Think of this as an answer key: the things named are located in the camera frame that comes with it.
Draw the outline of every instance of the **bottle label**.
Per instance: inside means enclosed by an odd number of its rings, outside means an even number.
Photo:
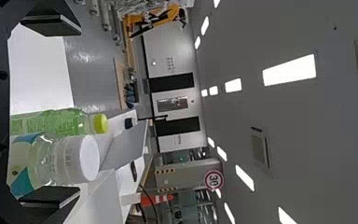
[[[7,184],[15,197],[23,196],[34,190],[28,173],[28,154],[32,143],[40,133],[13,136],[7,166]]]
[[[79,135],[80,111],[76,109],[47,110],[35,116],[19,115],[11,119],[11,134],[49,132],[58,136]]]

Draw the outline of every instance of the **plastic bottle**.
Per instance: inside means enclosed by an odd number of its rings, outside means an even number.
[[[88,115],[75,108],[20,114],[10,118],[11,135],[48,132],[63,137],[106,133],[107,129],[105,114]]]
[[[7,184],[15,197],[42,186],[87,183],[99,172],[100,154],[91,135],[60,139],[52,133],[30,133],[10,140]]]

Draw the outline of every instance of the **white lid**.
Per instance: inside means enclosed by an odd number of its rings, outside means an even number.
[[[94,137],[65,137],[57,147],[57,175],[63,184],[87,183],[97,177],[100,152]]]

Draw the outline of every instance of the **speed limit sign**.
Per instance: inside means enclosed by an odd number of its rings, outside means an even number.
[[[205,176],[205,185],[208,189],[221,189],[223,187],[223,183],[225,182],[225,178],[223,174],[219,171],[210,171]]]

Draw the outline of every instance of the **air vent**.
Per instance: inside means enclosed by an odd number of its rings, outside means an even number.
[[[270,169],[269,138],[266,129],[252,127],[251,149],[256,164],[265,171]]]

